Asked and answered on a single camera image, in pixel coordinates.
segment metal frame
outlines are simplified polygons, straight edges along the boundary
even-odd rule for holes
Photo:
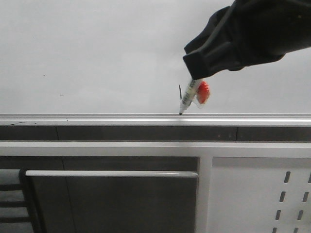
[[[198,173],[192,171],[60,171],[60,170],[28,170],[26,176],[48,177],[165,177],[165,178],[197,178]]]
[[[311,114],[0,114],[0,125],[310,126]]]
[[[0,142],[0,156],[195,156],[200,158],[196,233],[207,230],[214,157],[311,158],[311,143]]]

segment perforated panel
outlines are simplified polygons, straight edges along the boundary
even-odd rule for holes
[[[311,159],[214,158],[209,233],[310,233]]]

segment whiteboard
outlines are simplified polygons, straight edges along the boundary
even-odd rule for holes
[[[0,0],[0,114],[178,113],[184,46],[231,0]],[[311,49],[222,71],[187,113],[311,113]]]

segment whiteboard marker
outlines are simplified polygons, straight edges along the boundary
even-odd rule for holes
[[[180,102],[179,114],[182,115],[184,111],[191,105],[193,98],[195,97],[197,90],[203,79],[192,79],[188,85],[188,88]]]

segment black mark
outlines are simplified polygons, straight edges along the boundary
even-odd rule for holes
[[[290,180],[290,175],[291,175],[290,171],[286,172],[284,183],[288,183],[288,181]]]
[[[281,196],[280,196],[280,202],[283,202],[284,201],[284,199],[285,199],[285,193],[286,192],[281,192]]]
[[[180,100],[182,99],[182,96],[181,96],[181,87],[179,85],[179,95],[180,95]]]
[[[302,202],[307,202],[309,196],[309,192],[305,192],[305,195],[303,196]]]
[[[302,215],[303,215],[303,210],[300,210],[299,213],[298,213],[297,220],[301,220],[302,219]]]
[[[278,211],[276,212],[276,220],[279,220],[279,219],[280,219],[280,216],[281,216],[281,211],[278,210]]]
[[[14,124],[11,124],[11,125],[18,125],[18,124],[21,124],[21,123],[25,123],[25,121],[14,123]]]

